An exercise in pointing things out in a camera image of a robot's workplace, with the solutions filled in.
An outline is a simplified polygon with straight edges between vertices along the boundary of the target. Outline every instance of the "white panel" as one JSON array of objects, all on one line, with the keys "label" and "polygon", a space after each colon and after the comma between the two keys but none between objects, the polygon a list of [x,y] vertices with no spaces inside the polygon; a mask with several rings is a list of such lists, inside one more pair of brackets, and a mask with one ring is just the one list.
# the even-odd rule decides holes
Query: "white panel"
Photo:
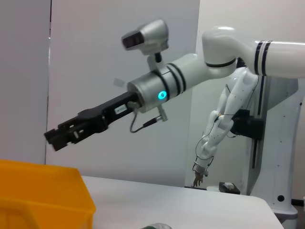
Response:
[{"label": "white panel", "polygon": [[0,1],[0,158],[44,163],[50,0]]},{"label": "white panel", "polygon": [[[198,30],[203,32],[216,25],[234,27],[254,39],[304,42],[303,27],[305,2],[292,0],[201,0]],[[216,108],[225,79],[205,82],[193,89],[192,111],[188,145],[188,165],[185,184],[193,180],[194,148],[205,129],[210,112]],[[244,137],[226,139],[219,144],[209,178],[203,186],[231,181],[241,185],[242,166],[245,161]]]},{"label": "white panel", "polygon": [[[126,91],[113,85],[148,72],[140,51],[126,52],[121,36],[162,17],[170,30],[166,62],[195,51],[199,0],[53,0],[48,129]],[[47,164],[83,175],[183,186],[192,92],[164,105],[169,120],[129,133],[132,114],[60,152]],[[136,126],[157,115],[140,114]]]}]

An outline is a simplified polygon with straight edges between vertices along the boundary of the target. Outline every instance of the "yellow plastic bin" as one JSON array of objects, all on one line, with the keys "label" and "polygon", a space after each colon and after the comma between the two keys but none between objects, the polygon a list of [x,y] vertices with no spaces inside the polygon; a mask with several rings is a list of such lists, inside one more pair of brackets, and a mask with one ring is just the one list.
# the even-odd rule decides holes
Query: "yellow plastic bin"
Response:
[{"label": "yellow plastic bin", "polygon": [[91,229],[94,213],[77,169],[0,160],[0,229]]}]

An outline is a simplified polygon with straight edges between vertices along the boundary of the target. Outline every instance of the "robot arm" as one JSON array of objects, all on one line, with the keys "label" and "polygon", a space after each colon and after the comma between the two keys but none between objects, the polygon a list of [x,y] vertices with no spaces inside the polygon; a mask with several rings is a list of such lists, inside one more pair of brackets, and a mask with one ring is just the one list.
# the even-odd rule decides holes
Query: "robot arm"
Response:
[{"label": "robot arm", "polygon": [[200,184],[203,175],[208,176],[207,168],[211,164],[217,145],[233,127],[233,116],[239,109],[246,109],[249,97],[258,83],[258,76],[247,68],[238,68],[229,76],[229,83],[223,90],[217,110],[212,111],[203,137],[196,146],[194,186]]},{"label": "robot arm", "polygon": [[[223,78],[236,69],[236,57],[241,57],[250,71],[259,75],[301,78],[305,67],[305,43],[258,42],[238,34],[233,28],[215,27],[203,34],[204,59],[197,54],[165,64],[161,52],[168,48],[168,27],[163,20],[145,24],[122,37],[126,50],[139,49],[148,55],[151,71],[127,85],[124,93],[95,108],[80,112],[75,118],[45,133],[54,149],[60,150],[69,142],[78,143],[85,138],[101,133],[113,121],[131,113],[145,113],[158,108],[160,116],[143,124],[150,126],[159,120],[166,121],[162,104],[206,80]],[[227,103],[235,103],[230,96]],[[232,106],[236,112],[239,103]],[[230,116],[221,116],[215,122],[209,139],[230,127]],[[212,145],[206,148],[212,151]]]}]

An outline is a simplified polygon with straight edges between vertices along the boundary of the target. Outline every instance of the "gray wall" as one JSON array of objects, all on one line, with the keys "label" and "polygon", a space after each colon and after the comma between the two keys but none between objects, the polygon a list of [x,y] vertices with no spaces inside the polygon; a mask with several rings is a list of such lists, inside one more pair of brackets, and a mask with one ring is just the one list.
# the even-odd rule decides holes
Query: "gray wall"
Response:
[{"label": "gray wall", "polygon": [[44,163],[50,0],[0,1],[0,158]]},{"label": "gray wall", "polygon": [[[126,52],[121,36],[164,18],[170,29],[166,62],[194,52],[199,0],[53,0],[48,129],[126,91],[113,85],[149,71],[140,51]],[[47,164],[83,175],[184,186],[192,91],[164,105],[169,120],[129,133],[132,114],[104,133],[59,152]],[[140,114],[135,128],[157,115]]]}]

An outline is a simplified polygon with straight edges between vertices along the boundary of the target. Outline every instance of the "black bracket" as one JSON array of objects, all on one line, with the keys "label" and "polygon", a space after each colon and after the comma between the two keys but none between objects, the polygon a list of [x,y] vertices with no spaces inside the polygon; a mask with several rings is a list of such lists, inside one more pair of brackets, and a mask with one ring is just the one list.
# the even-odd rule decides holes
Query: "black bracket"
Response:
[{"label": "black bracket", "polygon": [[249,110],[239,110],[233,116],[234,121],[231,132],[255,140],[262,140],[264,135],[264,120],[250,116]]}]

